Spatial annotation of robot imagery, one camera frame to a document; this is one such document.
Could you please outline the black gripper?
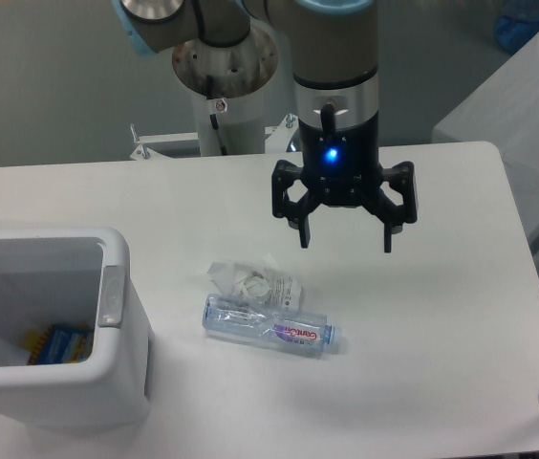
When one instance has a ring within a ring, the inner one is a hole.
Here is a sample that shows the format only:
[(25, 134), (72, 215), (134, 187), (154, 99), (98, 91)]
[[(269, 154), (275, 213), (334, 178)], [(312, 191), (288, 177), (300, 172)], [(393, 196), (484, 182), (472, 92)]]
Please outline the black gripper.
[[(415, 167), (406, 161), (383, 168), (378, 159), (378, 116), (362, 124), (326, 132), (299, 122), (303, 166), (279, 160), (271, 173), (271, 208), (298, 231), (302, 249), (311, 240), (309, 215), (319, 206), (364, 207), (383, 225), (383, 249), (392, 251), (392, 236), (418, 220)], [(293, 201), (289, 190), (300, 182), (306, 192)], [(387, 184), (401, 198), (392, 201)]]

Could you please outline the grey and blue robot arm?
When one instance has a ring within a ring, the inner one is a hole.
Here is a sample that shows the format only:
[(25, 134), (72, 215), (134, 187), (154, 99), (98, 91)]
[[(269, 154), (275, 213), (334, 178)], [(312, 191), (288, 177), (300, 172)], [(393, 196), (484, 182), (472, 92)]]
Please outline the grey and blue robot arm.
[(378, 158), (378, 42), (374, 1), (117, 1), (137, 52), (172, 54), (198, 102), (199, 140), (211, 155), (263, 144), (261, 94), (278, 64), (272, 32), (289, 42), (303, 163), (279, 161), (272, 213), (310, 241), (320, 206), (365, 208), (391, 239), (416, 222), (414, 167)]

